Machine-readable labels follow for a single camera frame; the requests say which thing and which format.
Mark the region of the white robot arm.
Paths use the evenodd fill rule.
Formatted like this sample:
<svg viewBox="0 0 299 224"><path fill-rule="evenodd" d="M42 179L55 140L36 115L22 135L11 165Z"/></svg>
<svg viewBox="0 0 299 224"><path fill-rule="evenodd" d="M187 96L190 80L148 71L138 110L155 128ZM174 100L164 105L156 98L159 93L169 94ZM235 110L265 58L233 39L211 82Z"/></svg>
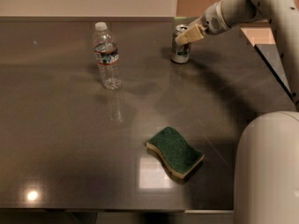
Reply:
<svg viewBox="0 0 299 224"><path fill-rule="evenodd" d="M292 104L299 106L299 10L295 0L220 0L179 35L179 45L240 23L267 20L277 57L255 49ZM276 111L252 121L235 159L234 224L299 224L299 112Z"/></svg>

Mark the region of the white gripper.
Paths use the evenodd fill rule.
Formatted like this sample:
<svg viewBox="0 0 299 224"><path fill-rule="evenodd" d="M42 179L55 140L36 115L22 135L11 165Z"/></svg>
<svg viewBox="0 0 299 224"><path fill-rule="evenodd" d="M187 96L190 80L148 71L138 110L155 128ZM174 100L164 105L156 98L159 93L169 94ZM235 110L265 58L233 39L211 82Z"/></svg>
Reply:
<svg viewBox="0 0 299 224"><path fill-rule="evenodd" d="M182 46L202 39L205 33L218 35L230 30L231 26L225 21L222 13L222 4L222 1L215 3L202 16L192 21L189 24L190 28L175 38L176 43Z"/></svg>

